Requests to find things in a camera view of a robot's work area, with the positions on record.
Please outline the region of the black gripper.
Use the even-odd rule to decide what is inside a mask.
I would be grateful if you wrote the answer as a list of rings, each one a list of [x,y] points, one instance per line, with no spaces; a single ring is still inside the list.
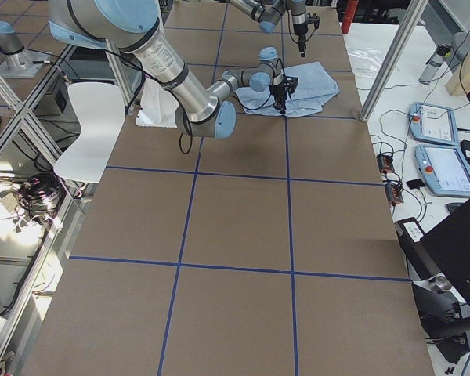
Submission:
[[[280,83],[271,85],[269,87],[269,91],[275,100],[273,103],[273,108],[277,110],[279,114],[286,114],[287,94],[293,94],[297,86],[297,77],[285,76]]]
[[[297,37],[298,51],[301,58],[306,56],[306,40],[308,27],[310,24],[313,25],[313,30],[316,30],[320,26],[320,18],[315,13],[291,14],[291,21],[293,26],[294,36]]]

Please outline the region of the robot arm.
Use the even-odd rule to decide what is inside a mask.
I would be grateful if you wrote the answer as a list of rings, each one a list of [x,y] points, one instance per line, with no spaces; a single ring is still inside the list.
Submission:
[[[105,49],[106,42],[112,41],[135,56],[144,73],[177,100],[175,123],[189,136],[229,137],[237,115],[227,97],[239,88],[268,90],[274,108],[283,114],[288,96],[298,85],[296,77],[286,75],[275,48],[265,47],[257,67],[228,70],[206,89],[161,31],[154,1],[51,1],[49,27],[61,42]]]
[[[287,26],[291,40],[298,46],[301,58],[306,56],[307,42],[320,27],[320,17],[307,10],[306,1],[276,0],[266,6],[262,1],[229,0],[222,1],[234,6],[249,16],[258,25],[260,31],[272,34],[284,16],[288,17]]]

